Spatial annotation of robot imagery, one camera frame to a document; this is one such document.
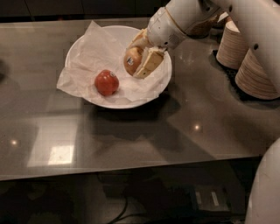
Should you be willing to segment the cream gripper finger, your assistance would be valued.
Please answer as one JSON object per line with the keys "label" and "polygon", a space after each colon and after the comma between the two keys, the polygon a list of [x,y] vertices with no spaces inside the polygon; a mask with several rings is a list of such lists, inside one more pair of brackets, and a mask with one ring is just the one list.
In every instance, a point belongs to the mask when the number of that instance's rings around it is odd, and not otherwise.
{"label": "cream gripper finger", "polygon": [[142,29],[130,42],[128,48],[140,47],[144,49],[145,47],[151,47],[151,43],[148,39],[147,29]]}
{"label": "cream gripper finger", "polygon": [[138,66],[133,76],[137,79],[148,77],[164,60],[165,49],[158,47],[145,47],[141,64]]}

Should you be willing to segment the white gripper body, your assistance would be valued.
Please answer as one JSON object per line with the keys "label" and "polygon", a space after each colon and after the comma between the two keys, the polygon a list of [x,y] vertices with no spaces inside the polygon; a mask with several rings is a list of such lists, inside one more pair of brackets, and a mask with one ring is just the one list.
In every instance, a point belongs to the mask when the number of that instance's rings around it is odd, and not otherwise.
{"label": "white gripper body", "polygon": [[168,10],[161,7],[150,18],[147,37],[153,46],[175,49],[186,39],[186,34],[178,28]]}

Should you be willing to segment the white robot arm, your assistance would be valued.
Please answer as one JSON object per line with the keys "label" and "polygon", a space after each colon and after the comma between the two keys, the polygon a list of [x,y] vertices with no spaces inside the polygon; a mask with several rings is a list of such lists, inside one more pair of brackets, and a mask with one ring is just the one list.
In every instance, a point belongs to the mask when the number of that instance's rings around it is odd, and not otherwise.
{"label": "white robot arm", "polygon": [[[249,48],[280,91],[280,7],[273,0],[171,0],[138,33],[133,46],[176,48],[186,34],[219,11],[236,23]],[[280,139],[262,157],[249,196],[245,224],[280,224]]]}

